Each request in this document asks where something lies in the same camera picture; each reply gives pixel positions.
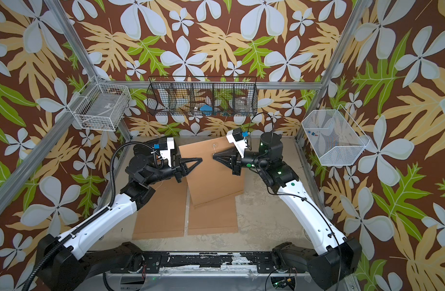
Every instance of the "cardboard box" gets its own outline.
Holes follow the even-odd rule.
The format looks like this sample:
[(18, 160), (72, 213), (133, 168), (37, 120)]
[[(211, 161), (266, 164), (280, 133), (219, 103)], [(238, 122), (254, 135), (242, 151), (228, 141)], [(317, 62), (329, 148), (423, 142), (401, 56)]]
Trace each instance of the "cardboard box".
[(200, 157), (203, 159), (192, 173), (187, 176), (190, 196), (195, 208), (209, 202), (236, 196), (243, 193), (245, 175), (232, 175), (232, 171), (218, 161), (213, 160), (214, 153), (220, 153), (235, 146), (226, 137), (179, 146), (183, 158)]
[(200, 207), (190, 202), (188, 235), (239, 232), (235, 196), (219, 199)]
[(132, 239), (184, 236), (187, 181), (175, 178), (152, 185), (150, 201), (138, 211)]

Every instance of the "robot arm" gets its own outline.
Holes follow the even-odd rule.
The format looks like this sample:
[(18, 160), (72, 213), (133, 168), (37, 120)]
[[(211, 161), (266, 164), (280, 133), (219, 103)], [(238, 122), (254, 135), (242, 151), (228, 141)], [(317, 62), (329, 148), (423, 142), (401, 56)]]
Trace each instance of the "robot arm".
[[(148, 142), (148, 145), (138, 142), (130, 144), (134, 143), (134, 157), (126, 167), (129, 183), (121, 189), (121, 194), (115, 196), (114, 203), (104, 206), (58, 237), (47, 235), (40, 240), (35, 265), (38, 266), (43, 260), (46, 262), (34, 271), (51, 290), (74, 290), (85, 279), (112, 269), (138, 270), (142, 261), (141, 250), (130, 242), (107, 251), (88, 253), (88, 250), (116, 224), (150, 200), (155, 193), (150, 185), (171, 178), (176, 178), (180, 183), (182, 177), (202, 162), (201, 158), (176, 155), (172, 137), (159, 138)], [(195, 163), (187, 167), (188, 162)], [(55, 249), (59, 250), (58, 253), (46, 259), (47, 254)]]
[(258, 152), (249, 152), (247, 133), (241, 128), (228, 131), (227, 140), (235, 149), (214, 154), (213, 159), (240, 175), (242, 168), (254, 169), (274, 195), (284, 201), (307, 232), (314, 250), (283, 243), (273, 249), (277, 268), (308, 271), (322, 289), (327, 289), (353, 273), (361, 256), (361, 245), (347, 239), (321, 212), (303, 187), (297, 174), (282, 161), (281, 137), (264, 133)]

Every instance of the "blue object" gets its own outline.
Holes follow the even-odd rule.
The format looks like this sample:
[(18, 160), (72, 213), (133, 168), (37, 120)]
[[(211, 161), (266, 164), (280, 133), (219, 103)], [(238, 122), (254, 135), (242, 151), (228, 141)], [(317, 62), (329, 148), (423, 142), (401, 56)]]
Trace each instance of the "blue object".
[(201, 111), (204, 115), (206, 115), (206, 116), (210, 116), (211, 113), (213, 112), (213, 108), (212, 108), (211, 106), (205, 104), (205, 105), (203, 105), (203, 106), (200, 107), (200, 111)]

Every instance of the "white wire basket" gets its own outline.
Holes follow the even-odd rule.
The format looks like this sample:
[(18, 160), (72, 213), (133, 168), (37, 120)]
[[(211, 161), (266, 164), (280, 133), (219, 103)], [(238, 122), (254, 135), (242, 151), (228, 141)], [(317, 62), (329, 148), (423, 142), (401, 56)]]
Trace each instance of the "white wire basket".
[[(350, 120), (363, 132), (352, 116)], [(365, 150), (371, 139), (361, 137), (336, 109), (313, 110), (301, 125), (322, 166), (351, 166)]]
[(91, 90), (80, 96), (83, 100), (72, 111), (83, 129), (116, 131), (131, 100), (127, 86), (92, 83)]

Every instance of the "wire basket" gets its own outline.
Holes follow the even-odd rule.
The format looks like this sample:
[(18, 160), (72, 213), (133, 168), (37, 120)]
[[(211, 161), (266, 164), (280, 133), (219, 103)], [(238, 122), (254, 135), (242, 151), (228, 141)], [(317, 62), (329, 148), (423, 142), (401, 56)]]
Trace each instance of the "wire basket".
[(336, 109), (313, 110), (301, 125), (322, 166), (351, 166), (371, 139), (359, 137), (344, 115)]
[(72, 112), (83, 129), (116, 131), (131, 100), (127, 86), (93, 83), (80, 96), (83, 100)]
[(257, 112), (254, 81), (162, 81), (150, 77), (147, 105), (152, 115), (248, 116)]

